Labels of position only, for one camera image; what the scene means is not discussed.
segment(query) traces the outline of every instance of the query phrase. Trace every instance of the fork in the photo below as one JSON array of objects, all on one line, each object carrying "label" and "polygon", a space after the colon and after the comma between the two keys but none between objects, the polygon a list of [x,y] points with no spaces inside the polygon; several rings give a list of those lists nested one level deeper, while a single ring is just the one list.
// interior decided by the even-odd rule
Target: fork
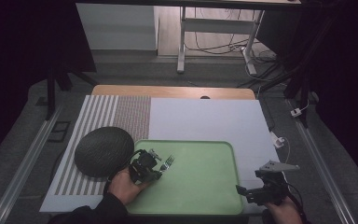
[{"label": "fork", "polygon": [[168,168],[170,168],[170,166],[172,165],[174,160],[174,157],[171,155],[159,168],[159,172],[162,173],[164,171],[167,171]]}]

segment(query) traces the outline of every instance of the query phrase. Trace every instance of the white power adapter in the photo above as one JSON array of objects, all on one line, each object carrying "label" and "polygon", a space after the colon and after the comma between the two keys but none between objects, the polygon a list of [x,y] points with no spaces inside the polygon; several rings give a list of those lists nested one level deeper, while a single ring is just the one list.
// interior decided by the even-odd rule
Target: white power adapter
[{"label": "white power adapter", "polygon": [[275,135],[275,133],[273,132],[269,132],[271,134],[271,140],[272,140],[272,143],[274,144],[274,146],[276,148],[280,148],[280,147],[283,147],[284,146],[284,139],[281,138],[281,137],[277,137],[277,135]]},{"label": "white power adapter", "polygon": [[295,117],[298,117],[301,115],[301,110],[299,108],[296,108],[296,109],[290,111],[290,113],[292,114],[293,118],[295,118]]}]

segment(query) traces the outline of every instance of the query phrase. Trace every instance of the striped mat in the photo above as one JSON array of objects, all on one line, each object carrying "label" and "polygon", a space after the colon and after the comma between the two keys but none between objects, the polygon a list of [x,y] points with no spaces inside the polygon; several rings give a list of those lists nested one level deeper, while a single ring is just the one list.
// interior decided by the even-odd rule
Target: striped mat
[{"label": "striped mat", "polygon": [[134,142],[148,138],[151,98],[149,96],[88,95],[74,132],[54,177],[54,195],[102,195],[105,179],[80,173],[74,163],[76,146],[91,131],[115,126],[126,130]]}]

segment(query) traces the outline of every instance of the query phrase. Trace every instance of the black oval object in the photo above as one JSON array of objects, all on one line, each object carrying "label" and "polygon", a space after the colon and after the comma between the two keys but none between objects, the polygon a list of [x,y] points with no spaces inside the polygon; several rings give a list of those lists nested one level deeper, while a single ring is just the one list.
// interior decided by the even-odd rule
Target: black oval object
[{"label": "black oval object", "polygon": [[102,127],[84,136],[75,151],[75,164],[84,175],[106,177],[132,155],[132,137],[118,127]]}]

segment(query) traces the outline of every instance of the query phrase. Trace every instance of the desk leg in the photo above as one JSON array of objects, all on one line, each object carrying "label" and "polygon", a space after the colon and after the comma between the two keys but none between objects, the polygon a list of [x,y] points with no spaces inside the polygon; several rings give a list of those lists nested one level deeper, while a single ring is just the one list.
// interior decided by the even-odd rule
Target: desk leg
[{"label": "desk leg", "polygon": [[182,74],[185,72],[185,25],[186,25],[186,7],[182,9],[180,21],[180,44],[178,53],[178,67],[177,73]]},{"label": "desk leg", "polygon": [[248,68],[250,75],[256,75],[255,66],[254,66],[254,64],[252,62],[252,58],[251,58],[251,49],[252,49],[252,45],[254,44],[255,35],[257,34],[258,26],[260,25],[263,13],[264,13],[264,11],[258,11],[258,15],[255,19],[255,23],[253,25],[252,31],[249,34],[248,44],[246,45],[245,49],[241,50],[243,58],[245,59],[245,62],[246,62],[246,67]]}]

